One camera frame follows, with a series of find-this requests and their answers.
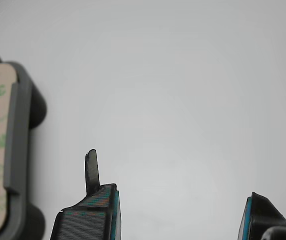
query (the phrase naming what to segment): white background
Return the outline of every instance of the white background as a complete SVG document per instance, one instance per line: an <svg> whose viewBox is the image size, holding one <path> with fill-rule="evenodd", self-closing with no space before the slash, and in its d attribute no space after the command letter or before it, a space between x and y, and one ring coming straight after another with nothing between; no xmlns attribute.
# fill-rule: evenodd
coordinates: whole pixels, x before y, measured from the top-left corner
<svg viewBox="0 0 286 240"><path fill-rule="evenodd" d="M252 191L286 217L286 0L0 0L0 56L47 101L44 240L91 148L123 240L236 239Z"/></svg>

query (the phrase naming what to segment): teal edge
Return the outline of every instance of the teal edge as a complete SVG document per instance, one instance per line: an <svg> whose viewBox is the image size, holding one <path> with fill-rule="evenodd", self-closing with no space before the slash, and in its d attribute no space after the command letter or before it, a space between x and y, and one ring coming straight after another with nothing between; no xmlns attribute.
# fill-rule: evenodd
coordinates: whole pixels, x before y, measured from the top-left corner
<svg viewBox="0 0 286 240"><path fill-rule="evenodd" d="M246 213L245 213L245 224L244 224L244 232L243 232L243 240L247 240L249 237L249 221L251 216L252 209L252 198L248 198Z"/></svg>
<svg viewBox="0 0 286 240"><path fill-rule="evenodd" d="M119 201L119 192L116 191L115 192L115 199L114 199L114 211L113 211L113 217L112 217L112 226L111 226L111 240L115 240L118 201Z"/></svg>

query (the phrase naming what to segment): black 3d printed part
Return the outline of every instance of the black 3d printed part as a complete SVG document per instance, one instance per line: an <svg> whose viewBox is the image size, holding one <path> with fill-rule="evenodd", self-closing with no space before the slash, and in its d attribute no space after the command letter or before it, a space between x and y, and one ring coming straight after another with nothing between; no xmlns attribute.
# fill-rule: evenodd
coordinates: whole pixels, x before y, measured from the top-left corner
<svg viewBox="0 0 286 240"><path fill-rule="evenodd" d="M269 228L271 228L269 233L272 234L268 236L275 237L281 232L278 228L272 228L275 226L282 226L286 229L286 219L266 197L253 192L246 203L238 240L261 240ZM265 239L286 240L286 238L267 237Z"/></svg>
<svg viewBox="0 0 286 240"><path fill-rule="evenodd" d="M0 140L4 154L0 183L5 190L1 199L4 206L0 208L0 212L5 213L0 222L0 240L41 240L45 220L41 211L28 201L27 156L29 130L45 118L46 104L23 66L1 59L0 66L15 77L13 84L9 85L8 114L0 118L6 120L4 138ZM3 80L7 77L6 74L2 76ZM3 107L1 96L4 89L4 85L0 85L0 108Z"/></svg>
<svg viewBox="0 0 286 240"><path fill-rule="evenodd" d="M116 184L99 184L96 151L85 157L86 197L56 216L50 240L120 240L121 215Z"/></svg>

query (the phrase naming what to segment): gray plastic mount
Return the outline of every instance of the gray plastic mount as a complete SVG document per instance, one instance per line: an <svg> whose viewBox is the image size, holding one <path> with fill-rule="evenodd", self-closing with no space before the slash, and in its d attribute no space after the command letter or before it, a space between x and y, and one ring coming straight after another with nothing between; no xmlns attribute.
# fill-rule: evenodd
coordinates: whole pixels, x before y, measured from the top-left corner
<svg viewBox="0 0 286 240"><path fill-rule="evenodd" d="M0 240L41 240L45 219L27 194L28 134L44 120L46 103L22 65L5 63L16 70L17 82L11 88L7 119L3 179L7 213Z"/></svg>

